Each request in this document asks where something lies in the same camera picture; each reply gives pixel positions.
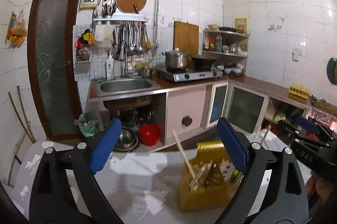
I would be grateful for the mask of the person's right hand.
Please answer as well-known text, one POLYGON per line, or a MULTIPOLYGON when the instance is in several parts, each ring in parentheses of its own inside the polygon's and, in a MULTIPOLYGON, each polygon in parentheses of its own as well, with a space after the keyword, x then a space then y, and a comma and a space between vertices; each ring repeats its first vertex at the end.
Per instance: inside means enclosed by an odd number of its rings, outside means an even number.
POLYGON ((325 203, 333 192, 334 185, 318 176, 313 170, 310 173, 311 176, 306 182, 307 197, 312 197, 316 192, 325 203))

